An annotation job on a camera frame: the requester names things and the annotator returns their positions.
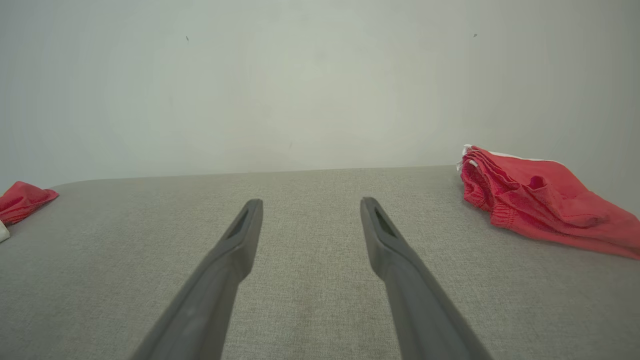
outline red cloth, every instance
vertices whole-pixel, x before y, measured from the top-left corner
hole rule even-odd
[[[0,221],[5,225],[16,224],[57,197],[53,190],[18,181],[0,197]]]
[[[465,200],[490,211],[497,227],[640,259],[638,219],[589,191],[560,163],[498,156],[473,146],[463,156],[461,177]]]

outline red garment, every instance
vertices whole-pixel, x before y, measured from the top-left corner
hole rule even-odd
[[[58,193],[53,190],[18,181],[0,197],[0,221],[7,226],[16,224],[57,197]]]
[[[498,156],[473,146],[463,156],[461,177],[465,200],[490,211],[497,227],[640,259],[640,221],[589,191],[560,163]]]

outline crumpled red cloth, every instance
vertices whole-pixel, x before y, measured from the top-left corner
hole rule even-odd
[[[0,221],[7,226],[16,224],[57,197],[53,190],[18,181],[0,197]]]
[[[491,223],[537,240],[640,259],[640,221],[589,191],[564,165],[465,148],[464,198]]]

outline wall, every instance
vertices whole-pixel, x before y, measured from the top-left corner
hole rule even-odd
[[[640,214],[638,18],[636,0],[3,0],[0,188],[451,164],[474,143]]]

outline gray fabric surface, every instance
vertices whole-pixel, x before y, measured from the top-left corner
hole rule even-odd
[[[398,359],[358,206],[376,197],[496,359],[639,359],[640,261],[525,239],[454,167],[86,181],[0,243],[0,359],[126,359],[248,199],[225,359]]]

